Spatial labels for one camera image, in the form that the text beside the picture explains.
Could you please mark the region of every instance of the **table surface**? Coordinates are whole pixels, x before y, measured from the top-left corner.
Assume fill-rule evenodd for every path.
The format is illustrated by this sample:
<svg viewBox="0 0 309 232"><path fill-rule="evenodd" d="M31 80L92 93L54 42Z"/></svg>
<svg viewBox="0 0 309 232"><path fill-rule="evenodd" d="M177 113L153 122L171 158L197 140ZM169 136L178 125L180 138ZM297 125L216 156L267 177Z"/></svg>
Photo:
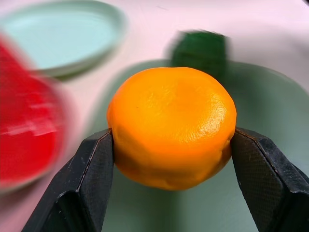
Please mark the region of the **table surface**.
<svg viewBox="0 0 309 232"><path fill-rule="evenodd" d="M0 15L43 0L0 0ZM129 20L125 41L113 57L61 84L75 118L65 160L30 187L0 198L0 231L21 231L53 175L75 154L102 93L122 69L164 58L181 30L205 29L231 38L230 59L262 65L309 91L309 5L302 0L106 0Z"/></svg>

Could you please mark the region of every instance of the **light green plate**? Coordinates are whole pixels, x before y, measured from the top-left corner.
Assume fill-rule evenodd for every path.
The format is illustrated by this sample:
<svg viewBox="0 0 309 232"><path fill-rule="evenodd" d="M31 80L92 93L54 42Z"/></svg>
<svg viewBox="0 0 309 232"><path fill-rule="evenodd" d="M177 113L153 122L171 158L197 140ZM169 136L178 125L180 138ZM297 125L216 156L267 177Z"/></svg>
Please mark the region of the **light green plate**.
<svg viewBox="0 0 309 232"><path fill-rule="evenodd" d="M0 19L0 29L51 76L79 72L113 49L126 21L99 1L70 0L32 5Z"/></svg>
<svg viewBox="0 0 309 232"><path fill-rule="evenodd" d="M166 66L166 62L149 61L116 77L98 106L90 133L107 128L108 104L127 78L160 66ZM237 126L270 137L290 161L309 175L308 94L280 73L236 62L230 63L223 85L235 101ZM115 169L103 231L257 232L257 228L230 161L210 180L178 192L141 186Z"/></svg>

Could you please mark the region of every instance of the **orange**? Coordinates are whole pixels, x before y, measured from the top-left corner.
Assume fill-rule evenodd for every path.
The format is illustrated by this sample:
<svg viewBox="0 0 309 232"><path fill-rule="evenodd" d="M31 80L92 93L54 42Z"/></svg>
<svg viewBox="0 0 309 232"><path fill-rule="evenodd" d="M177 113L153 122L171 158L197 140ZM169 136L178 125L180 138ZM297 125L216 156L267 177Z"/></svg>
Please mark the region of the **orange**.
<svg viewBox="0 0 309 232"><path fill-rule="evenodd" d="M143 185L182 190L218 173L230 159L236 109L210 75L152 68L127 79L107 112L117 168Z"/></svg>

